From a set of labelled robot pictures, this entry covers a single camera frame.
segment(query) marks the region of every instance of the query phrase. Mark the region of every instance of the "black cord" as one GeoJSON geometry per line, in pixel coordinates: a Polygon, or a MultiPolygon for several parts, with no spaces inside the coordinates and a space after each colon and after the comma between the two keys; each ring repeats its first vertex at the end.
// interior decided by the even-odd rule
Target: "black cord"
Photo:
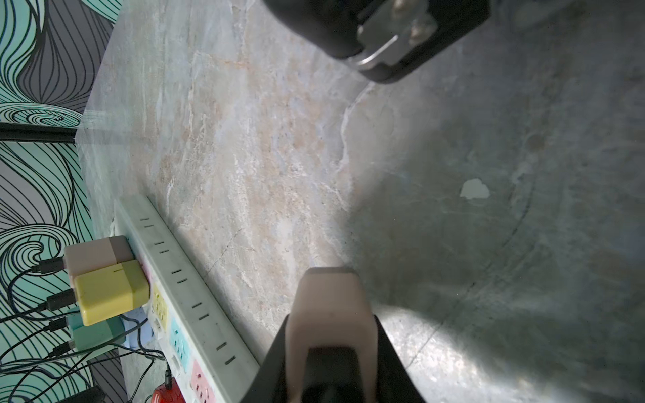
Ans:
{"type": "Polygon", "coordinates": [[[14,319],[27,319],[27,315],[29,315],[30,313],[41,312],[44,309],[45,309],[45,303],[42,303],[42,304],[40,304],[40,305],[36,306],[35,308],[30,309],[30,310],[26,310],[24,312],[14,313],[11,316],[4,317],[4,318],[0,319],[0,323],[5,323],[5,322],[8,322],[9,320],[14,320],[14,319]]]}
{"type": "Polygon", "coordinates": [[[46,302],[43,302],[42,304],[39,304],[37,307],[31,308],[30,310],[28,310],[26,312],[18,312],[18,307],[15,305],[15,302],[14,302],[14,291],[13,291],[13,288],[14,288],[14,285],[16,284],[16,282],[20,278],[22,278],[22,276],[24,276],[24,275],[29,275],[29,276],[34,276],[34,277],[45,277],[45,276],[57,273],[57,272],[53,272],[53,273],[47,273],[47,274],[43,274],[43,275],[35,275],[34,273],[37,273],[37,272],[38,271],[36,269],[33,269],[33,268],[29,269],[29,270],[21,271],[20,273],[18,273],[17,276],[12,278],[12,280],[9,282],[9,285],[6,287],[7,303],[9,303],[9,306],[14,311],[15,315],[12,315],[11,317],[8,317],[10,319],[8,319],[8,318],[1,319],[0,323],[4,323],[4,322],[7,322],[9,320],[16,319],[16,318],[30,320],[32,322],[44,322],[46,320],[53,320],[53,319],[63,318],[63,317],[73,315],[74,313],[79,313],[80,312],[80,311],[71,311],[71,312],[60,313],[58,315],[52,315],[52,316],[47,316],[47,317],[42,317],[42,318],[36,318],[36,317],[28,316],[30,313],[35,313],[35,312],[40,312],[40,311],[45,310],[46,302]]]}
{"type": "Polygon", "coordinates": [[[112,343],[111,345],[114,346],[114,347],[123,348],[124,350],[131,351],[132,353],[136,353],[136,354],[139,354],[139,355],[144,355],[144,356],[149,357],[149,358],[153,358],[155,360],[164,360],[164,361],[166,360],[166,357],[164,357],[164,356],[148,354],[148,353],[145,353],[143,351],[139,351],[139,350],[136,350],[136,349],[133,349],[133,348],[125,347],[125,346],[122,346],[122,345],[116,344],[116,343],[112,343]]]}
{"type": "Polygon", "coordinates": [[[0,355],[0,364],[2,364],[2,359],[5,357],[5,355],[9,354],[14,348],[20,346],[22,343],[26,342],[27,340],[29,340],[33,336],[39,335],[40,333],[44,332],[46,329],[47,329],[47,327],[39,329],[39,330],[33,332],[32,334],[23,337],[19,342],[16,342],[13,346],[11,346],[8,349],[6,349],[6,351],[4,353],[2,353],[2,355],[0,355]]]}
{"type": "Polygon", "coordinates": [[[93,351],[95,351],[97,349],[103,348],[105,346],[109,346],[110,344],[114,343],[116,340],[120,339],[123,336],[129,335],[130,333],[132,333],[135,330],[141,329],[141,326],[146,324],[146,322],[148,322],[148,318],[145,318],[139,325],[133,327],[132,329],[129,329],[129,330],[125,331],[124,333],[122,333],[122,334],[120,334],[118,336],[115,336],[115,337],[111,338],[110,340],[108,340],[108,341],[106,341],[104,343],[99,344],[98,346],[94,346],[92,348],[84,349],[84,350],[78,351],[76,353],[71,353],[71,354],[67,354],[67,355],[61,355],[60,357],[54,357],[54,358],[50,358],[50,359],[41,359],[41,360],[23,359],[23,360],[15,360],[15,361],[7,362],[6,364],[3,364],[2,366],[0,366],[0,375],[6,375],[6,374],[9,374],[9,373],[13,373],[15,371],[21,371],[23,369],[29,369],[29,368],[37,367],[37,366],[39,366],[41,364],[47,364],[48,362],[62,361],[62,360],[66,360],[66,359],[70,359],[70,358],[74,358],[74,357],[79,357],[79,356],[81,356],[81,355],[83,355],[85,353],[89,354],[89,353],[91,353],[91,352],[93,352],[93,351]],[[12,366],[10,369],[1,369],[5,365],[17,364],[18,362],[27,362],[27,364],[15,365],[15,366],[12,366]]]}
{"type": "MultiPolygon", "coordinates": [[[[52,364],[58,364],[58,365],[60,365],[60,366],[64,367],[65,369],[70,369],[70,366],[67,366],[67,365],[61,364],[60,362],[56,362],[56,363],[52,363],[52,364]]],[[[70,374],[70,375],[73,375],[74,373],[80,372],[81,370],[83,370],[83,369],[87,368],[88,366],[91,366],[92,364],[96,364],[96,362],[93,362],[93,363],[88,364],[88,365],[86,365],[86,366],[82,366],[82,367],[80,367],[80,368],[77,368],[77,369],[75,369],[73,372],[71,372],[71,374],[70,374]]],[[[56,376],[56,375],[54,375],[53,373],[51,373],[51,372],[47,371],[46,369],[44,369],[44,368],[39,368],[39,367],[35,367],[35,368],[32,368],[32,369],[28,369],[28,370],[26,370],[26,371],[18,371],[17,373],[28,373],[28,372],[30,372],[30,371],[32,371],[32,372],[40,372],[40,373],[42,373],[43,375],[45,375],[46,377],[48,377],[49,379],[53,379],[53,380],[57,380],[57,379],[61,378],[61,377],[56,376]]],[[[92,385],[90,384],[90,382],[89,382],[87,379],[85,379],[85,377],[83,377],[83,376],[79,375],[79,378],[81,378],[81,380],[83,380],[83,382],[85,383],[85,386],[86,386],[88,389],[92,387],[92,385]]]]}
{"type": "Polygon", "coordinates": [[[152,368],[152,365],[155,363],[154,359],[150,359],[150,365],[146,368],[145,371],[143,371],[143,374],[141,375],[141,378],[139,378],[139,383],[137,383],[137,387],[134,388],[134,392],[132,393],[132,397],[130,397],[130,400],[128,400],[128,403],[132,403],[132,400],[134,400],[134,396],[137,394],[137,391],[139,390],[139,386],[141,385],[141,382],[143,381],[143,378],[146,376],[148,371],[150,371],[150,368],[152,368]]]}
{"type": "Polygon", "coordinates": [[[163,351],[145,348],[143,346],[143,344],[141,344],[141,323],[138,320],[133,319],[133,318],[128,318],[126,315],[119,315],[119,318],[121,318],[123,320],[127,320],[128,322],[134,322],[139,327],[139,331],[137,331],[137,344],[139,345],[140,349],[142,349],[143,351],[145,351],[147,353],[157,353],[157,354],[164,355],[163,351]]]}
{"type": "Polygon", "coordinates": [[[9,393],[9,399],[7,400],[7,402],[8,402],[8,403],[11,403],[11,400],[14,398],[14,394],[15,394],[15,392],[18,390],[18,386],[20,386],[20,384],[21,384],[21,383],[23,383],[23,381],[24,381],[25,379],[27,379],[27,377],[29,376],[29,374],[31,374],[32,372],[34,372],[34,369],[35,369],[35,368],[30,368],[27,372],[25,372],[25,374],[23,375],[23,377],[22,377],[22,378],[20,378],[20,380],[18,381],[18,383],[17,383],[17,384],[15,384],[14,388],[13,388],[13,389],[11,389],[11,392],[9,393]]]}
{"type": "Polygon", "coordinates": [[[77,369],[73,370],[73,372],[71,372],[69,375],[73,375],[74,373],[82,371],[85,368],[89,368],[89,367],[91,367],[91,366],[93,366],[95,364],[98,364],[98,363],[101,363],[101,362],[104,362],[104,361],[119,359],[121,357],[125,357],[125,356],[128,356],[128,355],[134,354],[134,353],[137,353],[137,351],[130,351],[129,353],[123,353],[123,354],[115,355],[113,357],[109,357],[107,359],[96,360],[94,362],[90,362],[89,364],[85,364],[84,366],[78,367],[77,369]]]}
{"type": "Polygon", "coordinates": [[[54,386],[58,385],[58,382],[62,381],[65,377],[68,377],[69,375],[71,375],[71,374],[72,374],[72,372],[73,372],[73,370],[74,370],[74,368],[76,368],[76,366],[77,366],[78,364],[80,364],[80,363],[82,363],[83,361],[85,361],[85,359],[86,359],[87,357],[89,357],[91,353],[92,353],[91,351],[90,351],[89,353],[87,353],[83,358],[81,358],[80,360],[78,360],[78,361],[76,362],[76,364],[74,364],[74,365],[73,365],[73,366],[72,366],[72,367],[71,367],[71,368],[70,368],[70,369],[69,369],[69,370],[68,370],[68,371],[67,371],[67,372],[62,376],[62,377],[60,377],[60,378],[58,378],[57,380],[53,381],[51,385],[49,385],[47,388],[45,388],[44,390],[42,390],[42,391],[41,391],[40,393],[38,393],[36,396],[34,396],[34,397],[32,397],[31,399],[27,400],[27,402],[35,402],[35,400],[36,400],[37,398],[39,398],[40,396],[43,396],[43,395],[44,395],[45,393],[47,393],[50,389],[52,389],[54,386]]]}

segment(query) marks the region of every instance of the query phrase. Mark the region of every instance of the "outlet socket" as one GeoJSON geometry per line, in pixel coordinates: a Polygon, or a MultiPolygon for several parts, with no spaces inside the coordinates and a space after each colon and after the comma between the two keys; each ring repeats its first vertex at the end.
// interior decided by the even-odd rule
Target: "outlet socket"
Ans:
{"type": "Polygon", "coordinates": [[[190,348],[188,341],[184,336],[184,331],[178,323],[173,320],[170,326],[170,347],[175,351],[177,360],[181,363],[184,372],[188,372],[188,362],[190,360],[190,348]]]}
{"type": "Polygon", "coordinates": [[[152,286],[152,311],[159,318],[161,329],[166,331],[168,329],[168,305],[159,292],[157,284],[152,286]]]}
{"type": "Polygon", "coordinates": [[[190,377],[190,387],[195,392],[195,396],[199,403],[215,403],[215,393],[213,393],[213,389],[211,389],[208,384],[206,375],[197,361],[193,364],[193,373],[190,377]]]}

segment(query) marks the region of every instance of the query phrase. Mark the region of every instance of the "wallpaper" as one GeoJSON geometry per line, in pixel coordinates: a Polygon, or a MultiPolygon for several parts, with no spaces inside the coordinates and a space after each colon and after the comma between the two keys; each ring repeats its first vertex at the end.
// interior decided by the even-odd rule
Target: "wallpaper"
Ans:
{"type": "Polygon", "coordinates": [[[5,0],[0,121],[75,128],[122,0],[5,0]]]}
{"type": "MultiPolygon", "coordinates": [[[[87,194],[75,145],[50,143],[0,143],[0,318],[12,313],[7,286],[18,274],[39,260],[60,256],[69,244],[92,239],[87,194]]],[[[48,295],[69,288],[66,272],[45,277],[24,276],[14,288],[19,311],[27,310],[48,295]]],[[[52,313],[34,314],[36,317],[52,313]]],[[[0,351],[41,329],[48,322],[23,319],[0,324],[0,351]]],[[[52,347],[69,340],[66,329],[44,331],[13,349],[2,363],[45,357],[52,347]]],[[[0,376],[0,402],[6,402],[14,386],[15,402],[36,396],[60,377],[74,360],[40,367],[29,375],[0,376]]],[[[41,402],[57,402],[92,384],[84,369],[63,379],[41,402]]]]}

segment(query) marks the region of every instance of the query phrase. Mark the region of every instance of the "white stain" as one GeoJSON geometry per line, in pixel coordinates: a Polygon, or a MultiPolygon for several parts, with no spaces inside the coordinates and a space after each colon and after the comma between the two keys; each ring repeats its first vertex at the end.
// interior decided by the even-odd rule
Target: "white stain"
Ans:
{"type": "Polygon", "coordinates": [[[362,91],[358,94],[356,99],[345,108],[345,112],[342,114],[342,121],[341,121],[341,140],[342,140],[342,157],[341,161],[338,163],[338,168],[336,169],[336,174],[342,170],[342,168],[348,164],[350,156],[348,154],[347,150],[347,145],[348,142],[345,137],[345,131],[347,129],[347,125],[350,122],[350,116],[352,115],[352,112],[356,108],[358,104],[361,103],[361,101],[367,96],[367,94],[372,91],[372,89],[376,86],[374,82],[370,81],[365,88],[362,89],[362,91]]]}
{"type": "Polygon", "coordinates": [[[168,187],[166,188],[166,210],[168,216],[170,216],[170,193],[172,192],[172,188],[175,186],[175,180],[171,179],[170,183],[168,183],[168,187]]]}
{"type": "Polygon", "coordinates": [[[459,197],[465,197],[467,200],[472,199],[488,199],[490,191],[480,179],[468,179],[461,186],[461,193],[459,197]]]}

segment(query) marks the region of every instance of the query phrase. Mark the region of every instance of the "green charger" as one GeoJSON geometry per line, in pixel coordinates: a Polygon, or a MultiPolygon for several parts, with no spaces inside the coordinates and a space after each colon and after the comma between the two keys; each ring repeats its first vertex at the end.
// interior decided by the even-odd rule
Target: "green charger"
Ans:
{"type": "MultiPolygon", "coordinates": [[[[125,333],[123,321],[119,317],[112,317],[91,326],[84,326],[81,314],[75,313],[67,317],[67,327],[72,334],[74,349],[76,349],[76,351],[91,349],[94,346],[98,346],[125,333]]],[[[125,342],[125,336],[113,341],[113,343],[116,344],[122,344],[123,342],[125,342]]],[[[103,353],[107,353],[111,349],[114,349],[114,346],[107,345],[103,348],[99,348],[98,350],[91,352],[91,354],[87,356],[86,360],[98,357],[103,353]]]]}

